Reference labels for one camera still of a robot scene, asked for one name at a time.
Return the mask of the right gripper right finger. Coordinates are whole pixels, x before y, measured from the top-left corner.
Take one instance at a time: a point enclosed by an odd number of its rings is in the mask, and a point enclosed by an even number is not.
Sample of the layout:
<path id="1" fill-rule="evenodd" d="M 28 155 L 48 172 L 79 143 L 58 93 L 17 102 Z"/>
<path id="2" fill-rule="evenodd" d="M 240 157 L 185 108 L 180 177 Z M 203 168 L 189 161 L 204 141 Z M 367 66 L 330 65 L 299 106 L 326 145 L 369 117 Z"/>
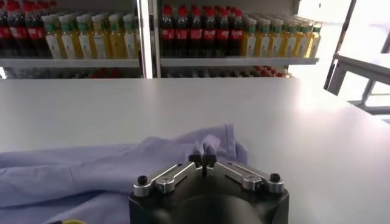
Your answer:
<path id="1" fill-rule="evenodd" d="M 243 163 L 220 162 L 216 155 L 203 156 L 203 176 L 208 187 L 223 192 L 243 189 L 247 192 L 284 193 L 280 174 L 264 173 Z"/>

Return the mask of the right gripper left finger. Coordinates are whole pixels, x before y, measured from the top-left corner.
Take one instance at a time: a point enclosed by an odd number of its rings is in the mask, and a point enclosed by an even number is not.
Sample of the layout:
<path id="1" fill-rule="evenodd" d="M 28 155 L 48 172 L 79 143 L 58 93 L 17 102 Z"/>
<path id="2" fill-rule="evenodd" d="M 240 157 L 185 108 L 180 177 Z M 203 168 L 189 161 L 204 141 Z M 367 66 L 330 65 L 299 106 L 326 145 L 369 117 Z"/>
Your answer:
<path id="1" fill-rule="evenodd" d="M 136 197 L 148 197 L 155 191 L 168 194 L 173 192 L 185 178 L 200 173 L 202 173 L 202 156 L 190 155 L 185 163 L 171 165 L 150 176 L 139 176 L 133 185 L 133 194 Z"/>

